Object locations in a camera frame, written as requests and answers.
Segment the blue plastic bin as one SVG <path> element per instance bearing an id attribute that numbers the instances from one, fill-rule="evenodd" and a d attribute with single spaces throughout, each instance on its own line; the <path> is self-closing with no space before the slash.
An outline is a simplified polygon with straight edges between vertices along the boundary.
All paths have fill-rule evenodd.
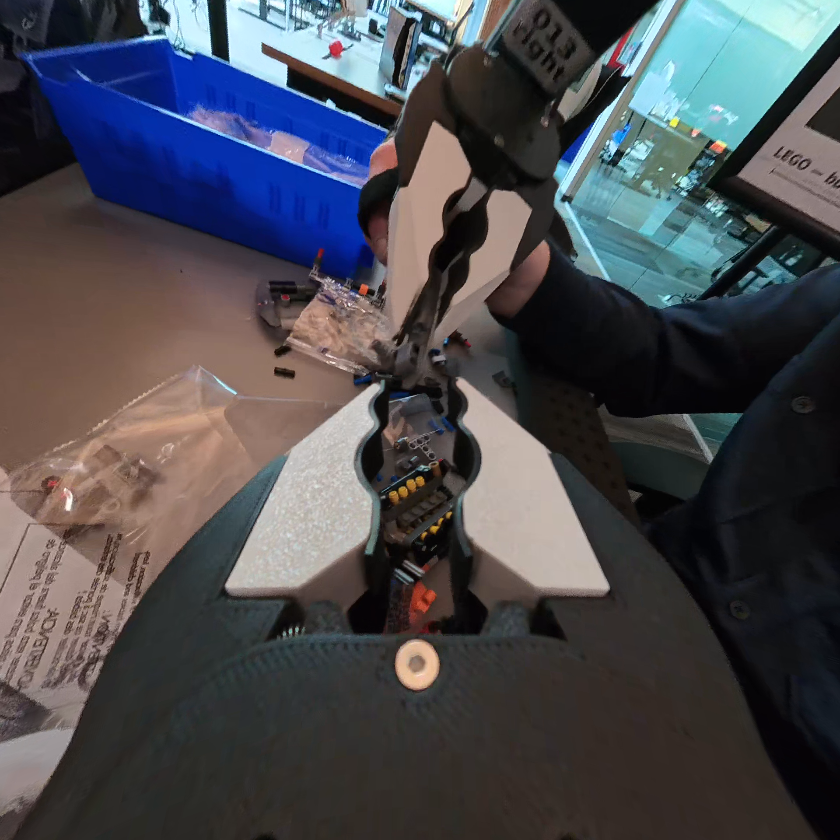
<path id="1" fill-rule="evenodd" d="M 366 166 L 379 126 L 164 36 L 23 54 L 94 194 L 336 277 L 370 266 L 361 188 L 190 119 L 196 107 Z"/>

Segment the black lego assembly yellow studs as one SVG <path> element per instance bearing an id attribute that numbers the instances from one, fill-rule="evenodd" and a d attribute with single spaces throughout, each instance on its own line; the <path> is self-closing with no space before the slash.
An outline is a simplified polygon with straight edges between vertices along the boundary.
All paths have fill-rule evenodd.
<path id="1" fill-rule="evenodd" d="M 447 556 L 466 479 L 446 459 L 420 465 L 380 494 L 380 539 L 397 578 L 418 580 Z"/>

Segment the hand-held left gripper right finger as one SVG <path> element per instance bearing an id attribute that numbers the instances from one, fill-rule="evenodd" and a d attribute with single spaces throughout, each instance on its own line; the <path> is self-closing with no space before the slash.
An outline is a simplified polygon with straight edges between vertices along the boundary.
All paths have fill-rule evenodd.
<path id="1" fill-rule="evenodd" d="M 550 451 L 465 377 L 448 386 L 455 429 L 449 579 L 455 626 L 477 634 L 499 606 L 527 615 L 555 599 L 602 599 L 611 586 Z"/>

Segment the white framed sign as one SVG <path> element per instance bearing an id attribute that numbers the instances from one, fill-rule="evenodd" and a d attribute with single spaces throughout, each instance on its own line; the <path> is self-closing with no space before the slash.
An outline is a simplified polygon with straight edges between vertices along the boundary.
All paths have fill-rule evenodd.
<path id="1" fill-rule="evenodd" d="M 838 254 L 839 60 L 813 62 L 722 167 L 719 193 Z"/>

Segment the clear bag with few pieces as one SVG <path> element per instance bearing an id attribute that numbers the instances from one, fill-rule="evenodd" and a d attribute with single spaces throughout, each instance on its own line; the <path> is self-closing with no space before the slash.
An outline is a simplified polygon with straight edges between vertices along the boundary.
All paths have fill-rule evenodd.
<path id="1" fill-rule="evenodd" d="M 200 366 L 2 478 L 2 536 L 36 525 L 92 556 L 106 535 L 177 550 L 343 405 L 234 391 Z"/>

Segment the person's right hand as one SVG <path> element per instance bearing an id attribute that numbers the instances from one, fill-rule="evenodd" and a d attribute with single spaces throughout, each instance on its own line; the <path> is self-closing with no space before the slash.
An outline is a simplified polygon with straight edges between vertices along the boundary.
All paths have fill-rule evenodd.
<path id="1" fill-rule="evenodd" d="M 373 180 L 396 168 L 396 147 L 393 139 L 381 143 L 371 156 L 370 176 Z M 365 240 L 380 263 L 387 266 L 389 216 L 391 199 L 373 205 L 368 222 L 363 226 Z M 490 314 L 497 319 L 512 319 L 526 305 L 542 284 L 550 267 L 550 247 L 542 241 L 518 268 L 513 270 L 486 299 Z"/>

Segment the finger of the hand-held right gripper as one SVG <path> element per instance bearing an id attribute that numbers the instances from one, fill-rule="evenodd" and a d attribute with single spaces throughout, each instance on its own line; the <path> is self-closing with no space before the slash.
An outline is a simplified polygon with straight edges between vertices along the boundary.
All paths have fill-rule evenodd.
<path id="1" fill-rule="evenodd" d="M 409 183 L 398 188 L 390 211 L 385 315 L 396 332 L 429 279 L 429 260 L 445 236 L 445 205 L 469 180 L 457 138 L 433 121 Z"/>
<path id="2" fill-rule="evenodd" d="M 531 207 L 515 192 L 468 186 L 453 203 L 443 187 L 419 189 L 418 349 L 465 321 L 509 272 Z"/>

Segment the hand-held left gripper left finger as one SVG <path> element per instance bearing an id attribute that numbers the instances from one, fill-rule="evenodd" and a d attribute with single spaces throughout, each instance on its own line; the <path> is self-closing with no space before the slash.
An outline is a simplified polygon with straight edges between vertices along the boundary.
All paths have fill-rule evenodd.
<path id="1" fill-rule="evenodd" d="M 239 600 L 328 603 L 360 634 L 385 630 L 391 564 L 368 473 L 382 461 L 389 403 L 367 386 L 288 451 L 224 585 Z"/>

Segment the wooden background table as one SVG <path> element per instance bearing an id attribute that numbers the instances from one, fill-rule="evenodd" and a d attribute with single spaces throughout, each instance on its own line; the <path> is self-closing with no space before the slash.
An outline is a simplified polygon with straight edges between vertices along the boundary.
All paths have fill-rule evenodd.
<path id="1" fill-rule="evenodd" d="M 339 36 L 318 37 L 314 28 L 273 35 L 261 53 L 287 68 L 287 86 L 337 109 L 385 128 L 393 126 L 403 104 L 385 93 L 380 69 L 382 42 L 363 36 L 361 41 L 341 37 L 345 47 L 338 58 L 329 45 Z"/>

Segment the pile of loose lego pieces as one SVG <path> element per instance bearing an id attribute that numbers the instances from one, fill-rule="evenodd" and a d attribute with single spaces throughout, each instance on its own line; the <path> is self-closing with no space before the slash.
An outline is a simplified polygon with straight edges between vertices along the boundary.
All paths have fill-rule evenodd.
<path id="1" fill-rule="evenodd" d="M 388 385 L 388 407 L 381 429 L 382 455 L 377 474 L 368 473 L 379 499 L 381 491 L 413 469 L 446 459 L 453 464 L 455 429 L 447 418 L 448 386 L 459 374 L 457 347 L 468 352 L 471 344 L 459 331 L 443 340 L 449 375 L 434 384 L 408 390 Z M 433 564 L 418 580 L 395 577 L 391 567 L 391 594 L 382 634 L 479 634 L 459 632 L 450 588 L 447 556 Z"/>

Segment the black metal post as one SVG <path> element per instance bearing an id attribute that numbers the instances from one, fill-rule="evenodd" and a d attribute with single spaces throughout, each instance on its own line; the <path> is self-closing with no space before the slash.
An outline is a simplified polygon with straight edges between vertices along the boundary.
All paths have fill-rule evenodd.
<path id="1" fill-rule="evenodd" d="M 227 1 L 206 1 L 212 56 L 229 62 Z"/>

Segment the person's right forearm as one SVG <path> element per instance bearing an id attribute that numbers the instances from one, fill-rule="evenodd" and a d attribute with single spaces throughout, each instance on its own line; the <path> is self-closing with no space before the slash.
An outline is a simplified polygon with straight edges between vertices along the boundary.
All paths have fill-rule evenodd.
<path id="1" fill-rule="evenodd" d="M 838 266 L 752 295 L 649 306 L 553 245 L 510 319 L 524 349 L 620 417 L 741 413 L 838 316 Z"/>

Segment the dark grey lego dish assembly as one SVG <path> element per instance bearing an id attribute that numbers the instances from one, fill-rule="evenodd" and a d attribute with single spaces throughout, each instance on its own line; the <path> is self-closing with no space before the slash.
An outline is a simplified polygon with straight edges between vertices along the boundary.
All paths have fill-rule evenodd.
<path id="1" fill-rule="evenodd" d="M 270 328 L 291 330 L 318 291 L 310 279 L 262 280 L 255 289 L 256 315 Z"/>

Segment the dark upright case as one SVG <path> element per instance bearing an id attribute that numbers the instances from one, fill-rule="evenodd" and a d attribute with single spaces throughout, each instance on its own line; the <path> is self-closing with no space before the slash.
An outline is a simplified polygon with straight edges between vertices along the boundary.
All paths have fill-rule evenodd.
<path id="1" fill-rule="evenodd" d="M 416 60 L 423 18 L 400 5 L 389 7 L 379 70 L 386 85 L 406 91 Z"/>

